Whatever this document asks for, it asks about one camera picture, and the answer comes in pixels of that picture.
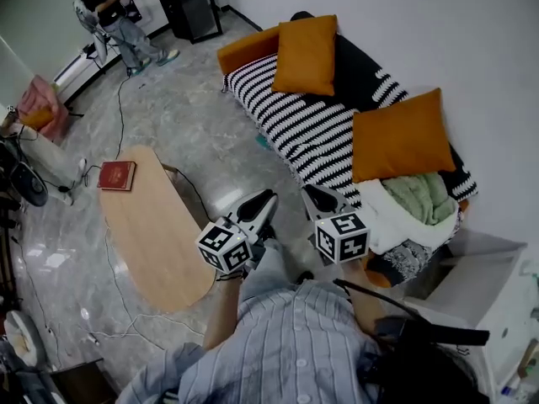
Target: white blanket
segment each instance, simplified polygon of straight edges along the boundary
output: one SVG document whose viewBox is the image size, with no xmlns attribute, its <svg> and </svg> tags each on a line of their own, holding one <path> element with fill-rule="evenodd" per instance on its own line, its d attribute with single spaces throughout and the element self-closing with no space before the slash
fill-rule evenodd
<svg viewBox="0 0 539 404">
<path fill-rule="evenodd" d="M 361 220 L 371 229 L 371 250 L 383 254 L 407 239 L 433 250 L 443 245 L 451 236 L 458 219 L 455 212 L 434 226 L 415 219 L 384 189 L 379 179 L 355 184 L 361 193 Z"/>
</svg>

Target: orange cushion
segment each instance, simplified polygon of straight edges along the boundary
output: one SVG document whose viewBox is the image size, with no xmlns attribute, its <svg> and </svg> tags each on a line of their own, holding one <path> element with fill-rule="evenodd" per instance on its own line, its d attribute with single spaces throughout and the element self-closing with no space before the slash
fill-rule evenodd
<svg viewBox="0 0 539 404">
<path fill-rule="evenodd" d="M 223 75 L 234 72 L 251 61 L 274 54 L 279 49 L 279 27 L 244 37 L 217 52 Z"/>
<path fill-rule="evenodd" d="M 54 119 L 54 115 L 52 114 L 49 108 L 41 108 L 23 117 L 21 119 L 21 123 L 23 123 L 24 125 L 27 125 L 28 127 L 31 127 L 32 129 L 36 131 L 40 131 L 46 125 L 48 125 L 53 119 Z"/>
<path fill-rule="evenodd" d="M 442 121 L 441 90 L 354 114 L 353 148 L 355 183 L 455 171 Z"/>
<path fill-rule="evenodd" d="M 279 24 L 279 54 L 273 91 L 333 96 L 337 17 Z"/>
</svg>

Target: black shirt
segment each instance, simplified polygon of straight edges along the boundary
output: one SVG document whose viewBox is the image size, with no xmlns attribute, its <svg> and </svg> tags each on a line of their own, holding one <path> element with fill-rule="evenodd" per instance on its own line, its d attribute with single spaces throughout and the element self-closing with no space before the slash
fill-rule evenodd
<svg viewBox="0 0 539 404">
<path fill-rule="evenodd" d="M 89 11 L 94 12 L 95 8 L 101 3 L 105 3 L 107 0 L 82 0 L 84 6 L 88 8 Z M 99 23 L 102 27 L 111 25 L 118 19 L 119 16 L 125 16 L 125 9 L 120 4 L 120 2 L 114 2 L 108 6 L 104 11 L 98 12 Z"/>
</svg>

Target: pink chair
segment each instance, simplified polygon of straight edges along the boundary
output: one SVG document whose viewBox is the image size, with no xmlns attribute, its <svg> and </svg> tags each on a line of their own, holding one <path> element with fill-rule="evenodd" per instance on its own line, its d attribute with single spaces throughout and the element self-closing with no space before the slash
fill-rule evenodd
<svg viewBox="0 0 539 404">
<path fill-rule="evenodd" d="M 49 141 L 62 141 L 70 125 L 69 111 L 56 96 L 54 88 L 45 79 L 35 75 L 17 105 L 19 117 L 22 119 L 45 107 L 49 108 L 54 119 L 39 132 Z"/>
</svg>

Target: wooden table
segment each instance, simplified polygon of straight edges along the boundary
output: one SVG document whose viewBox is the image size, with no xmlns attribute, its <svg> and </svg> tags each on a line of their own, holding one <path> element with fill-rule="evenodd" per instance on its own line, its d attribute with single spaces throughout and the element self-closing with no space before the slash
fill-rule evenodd
<svg viewBox="0 0 539 404">
<path fill-rule="evenodd" d="M 193 305 L 213 285 L 215 270 L 196 249 L 200 228 L 152 148 L 133 146 L 120 161 L 136 163 L 131 192 L 101 190 L 99 199 L 114 245 L 135 286 L 162 311 Z"/>
</svg>

